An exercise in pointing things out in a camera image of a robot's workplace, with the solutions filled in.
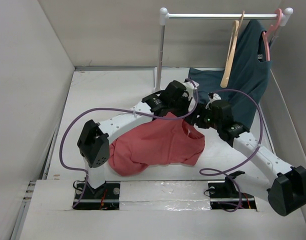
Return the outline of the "red t shirt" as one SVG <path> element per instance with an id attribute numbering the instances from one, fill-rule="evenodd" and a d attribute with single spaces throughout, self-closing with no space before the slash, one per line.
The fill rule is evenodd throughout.
<path id="1" fill-rule="evenodd" d="M 205 149 L 205 136 L 183 119 L 156 119 L 124 133 L 110 145 L 109 166 L 120 176 L 137 175 L 150 166 L 194 166 Z"/>

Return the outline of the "beige wooden hanger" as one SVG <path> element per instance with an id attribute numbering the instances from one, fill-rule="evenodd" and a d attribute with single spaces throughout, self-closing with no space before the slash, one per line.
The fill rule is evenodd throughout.
<path id="1" fill-rule="evenodd" d="M 232 24 L 232 31 L 231 31 L 231 36 L 230 36 L 227 58 L 225 62 L 225 68 L 224 68 L 223 76 L 220 82 L 221 88 L 226 88 L 229 84 L 229 79 L 230 79 L 233 61 L 234 61 L 235 52 L 236 52 L 239 30 L 244 20 L 244 16 L 245 16 L 245 11 L 242 12 L 240 20 L 235 20 Z"/>

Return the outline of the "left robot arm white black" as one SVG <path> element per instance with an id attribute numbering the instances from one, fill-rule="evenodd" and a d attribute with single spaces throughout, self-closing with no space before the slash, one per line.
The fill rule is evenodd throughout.
<path id="1" fill-rule="evenodd" d="M 93 198 L 104 194 L 104 164 L 110 157 L 110 144 L 121 135 L 153 119 L 178 120 L 193 113 L 192 101 L 198 101 L 198 83 L 170 82 L 166 89 L 144 97 L 131 109 L 118 109 L 119 114 L 102 122 L 87 121 L 77 141 L 88 171 L 87 192 Z"/>

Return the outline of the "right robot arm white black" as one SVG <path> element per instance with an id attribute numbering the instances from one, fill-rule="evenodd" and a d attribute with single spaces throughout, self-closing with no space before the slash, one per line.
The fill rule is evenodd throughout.
<path id="1" fill-rule="evenodd" d="M 230 104 L 214 100 L 198 104 L 185 121 L 202 129 L 213 128 L 221 140 L 246 160 L 227 170 L 203 168 L 204 176 L 226 175 L 224 191 L 235 197 L 241 191 L 267 201 L 280 216 L 306 205 L 306 169 L 294 167 L 269 151 L 242 123 L 234 121 Z"/>

